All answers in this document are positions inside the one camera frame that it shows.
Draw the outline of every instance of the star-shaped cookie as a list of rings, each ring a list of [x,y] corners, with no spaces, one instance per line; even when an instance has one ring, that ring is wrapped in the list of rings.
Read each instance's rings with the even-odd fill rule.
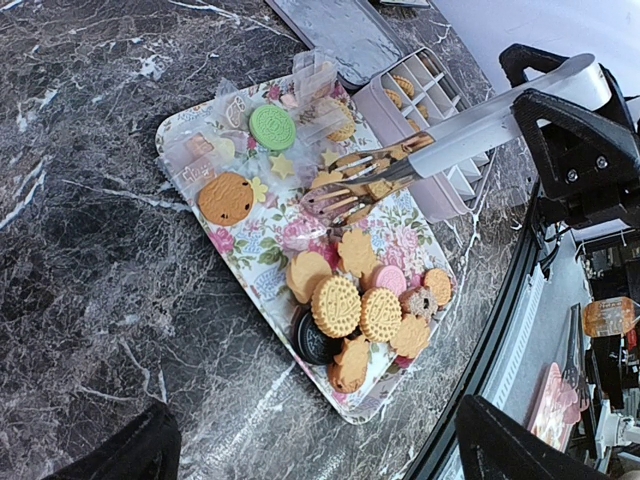
[[[271,160],[271,171],[273,173],[277,173],[280,175],[280,178],[283,180],[287,178],[289,175],[293,175],[295,172],[293,171],[293,162],[287,159],[283,153],[278,155],[277,157],[269,157]]]

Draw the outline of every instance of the metal tongs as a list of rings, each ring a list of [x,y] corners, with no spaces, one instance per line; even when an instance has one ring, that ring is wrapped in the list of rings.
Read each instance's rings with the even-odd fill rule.
[[[352,153],[338,159],[329,167],[329,172],[342,172],[346,178],[310,190],[301,199],[301,205],[330,227],[361,220],[392,193],[521,136],[511,107],[518,96],[529,89],[592,111],[611,98],[595,57],[577,55],[555,70],[448,118],[425,132],[418,132],[390,147]]]

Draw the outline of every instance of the black object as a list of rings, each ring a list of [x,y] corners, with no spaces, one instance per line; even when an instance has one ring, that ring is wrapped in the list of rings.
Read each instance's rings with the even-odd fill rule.
[[[311,310],[299,307],[294,314],[293,347],[305,362],[328,365],[342,351],[342,339],[330,338],[320,331]]]
[[[500,54],[513,87],[527,81],[526,68],[547,73],[565,60],[520,44]],[[620,218],[640,226],[640,137],[615,78],[601,68],[612,95],[595,112],[534,89],[514,101],[514,117],[540,175],[547,225],[564,221],[584,228]],[[551,123],[539,127],[539,120]]]
[[[534,226],[538,190],[539,185],[536,182],[532,191],[533,200],[523,222],[525,227],[520,231],[509,269],[476,348],[429,438],[409,467],[405,480],[435,479],[443,473],[457,444],[453,420],[458,413],[461,400],[465,395],[480,394],[491,376],[500,345],[514,322],[513,313],[518,304],[519,294],[527,281],[527,275],[533,271],[540,251],[535,234],[538,226]]]
[[[455,420],[465,480],[605,480],[550,447],[480,396],[465,396]]]
[[[181,442],[174,416],[157,403],[96,450],[43,480],[175,480]]]

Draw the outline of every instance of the plastic wrapper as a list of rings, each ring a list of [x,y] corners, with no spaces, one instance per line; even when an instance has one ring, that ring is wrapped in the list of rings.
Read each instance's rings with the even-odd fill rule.
[[[640,305],[628,297],[591,302],[584,309],[582,325],[590,337],[624,335],[640,320]]]

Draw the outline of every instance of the white plastic container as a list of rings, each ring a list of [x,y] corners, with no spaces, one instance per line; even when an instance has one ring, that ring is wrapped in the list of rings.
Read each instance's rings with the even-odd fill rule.
[[[405,94],[393,75],[411,82],[413,98]],[[396,107],[385,89],[400,96],[402,108]],[[414,133],[409,119],[421,130],[426,130],[470,107],[451,74],[427,48],[373,77],[353,96],[353,100],[384,146]],[[427,108],[428,118],[425,119],[418,110],[420,105]],[[411,186],[409,190],[426,219],[435,223],[470,212],[484,188],[491,158],[490,154],[477,155]]]

